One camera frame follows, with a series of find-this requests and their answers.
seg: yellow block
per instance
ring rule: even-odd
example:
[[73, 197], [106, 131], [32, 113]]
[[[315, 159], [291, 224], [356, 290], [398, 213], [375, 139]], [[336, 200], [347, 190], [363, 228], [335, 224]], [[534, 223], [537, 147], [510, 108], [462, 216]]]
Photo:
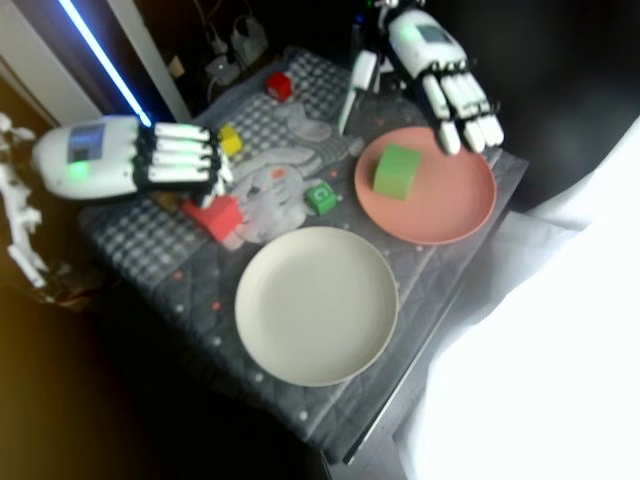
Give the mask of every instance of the yellow block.
[[242, 150], [242, 140], [231, 125], [225, 125], [220, 129], [220, 145], [228, 157]]

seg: white plate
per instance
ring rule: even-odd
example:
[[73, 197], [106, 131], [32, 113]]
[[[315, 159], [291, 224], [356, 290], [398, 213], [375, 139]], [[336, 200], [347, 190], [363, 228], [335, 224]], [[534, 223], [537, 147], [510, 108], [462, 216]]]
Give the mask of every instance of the white plate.
[[271, 375], [320, 387], [357, 375], [384, 351], [398, 293], [384, 257], [337, 228], [304, 228], [264, 247], [236, 295], [245, 348]]

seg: table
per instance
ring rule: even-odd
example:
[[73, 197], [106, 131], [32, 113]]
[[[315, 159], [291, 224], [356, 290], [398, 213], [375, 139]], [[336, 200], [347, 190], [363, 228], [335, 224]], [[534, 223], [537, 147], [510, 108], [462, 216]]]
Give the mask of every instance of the table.
[[[309, 118], [333, 125], [326, 140], [301, 141], [283, 127], [286, 120], [271, 115], [269, 109], [277, 105], [261, 92], [265, 78], [277, 70], [294, 80], [297, 90], [290, 103], [301, 103]], [[240, 276], [260, 245], [245, 243], [226, 251], [181, 212], [167, 212], [146, 197], [91, 207], [80, 217], [82, 231], [102, 257], [166, 322], [303, 441], [322, 450], [330, 463], [349, 460], [362, 443], [437, 325], [527, 166], [502, 150], [487, 152], [498, 200], [490, 221], [471, 237], [442, 247], [397, 240], [377, 228], [357, 202], [352, 181], [355, 150], [363, 145], [359, 139], [366, 143], [386, 131], [426, 121], [400, 95], [365, 98], [353, 117], [350, 134], [337, 135], [335, 121], [348, 78], [347, 71], [310, 52], [289, 50], [282, 62], [223, 95], [196, 123], [217, 128], [231, 122], [245, 141], [246, 161], [265, 149], [312, 150], [315, 156], [298, 165], [305, 179], [329, 182], [342, 201], [332, 214], [308, 217], [304, 225], [349, 229], [387, 257], [399, 284], [397, 328], [384, 354], [353, 380], [332, 387], [297, 387], [271, 377], [248, 356], [235, 328], [233, 304]]]

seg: plate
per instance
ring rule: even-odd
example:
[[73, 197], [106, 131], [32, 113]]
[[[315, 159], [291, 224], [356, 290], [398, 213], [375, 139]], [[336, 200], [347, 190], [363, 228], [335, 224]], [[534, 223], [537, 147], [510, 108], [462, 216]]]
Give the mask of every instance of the plate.
[[384, 351], [398, 293], [384, 257], [337, 228], [288, 233], [249, 263], [236, 295], [240, 339], [265, 371], [296, 385], [347, 380]]
[[[373, 191], [378, 161], [389, 144], [422, 152], [405, 201]], [[423, 245], [452, 243], [476, 232], [491, 216], [497, 197], [493, 173], [483, 156], [465, 149], [445, 155], [426, 127], [394, 130], [371, 143], [358, 160], [355, 186], [360, 205], [380, 228]]]

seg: green block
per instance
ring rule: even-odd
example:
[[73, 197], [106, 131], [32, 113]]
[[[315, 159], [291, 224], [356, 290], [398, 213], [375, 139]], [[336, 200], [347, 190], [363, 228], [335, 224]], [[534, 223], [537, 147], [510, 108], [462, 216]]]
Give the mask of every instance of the green block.
[[373, 190], [381, 195], [406, 200], [421, 161], [420, 152], [387, 145], [378, 162]]
[[333, 193], [329, 184], [325, 182], [307, 190], [305, 197], [318, 215], [324, 215], [338, 204], [336, 194]]

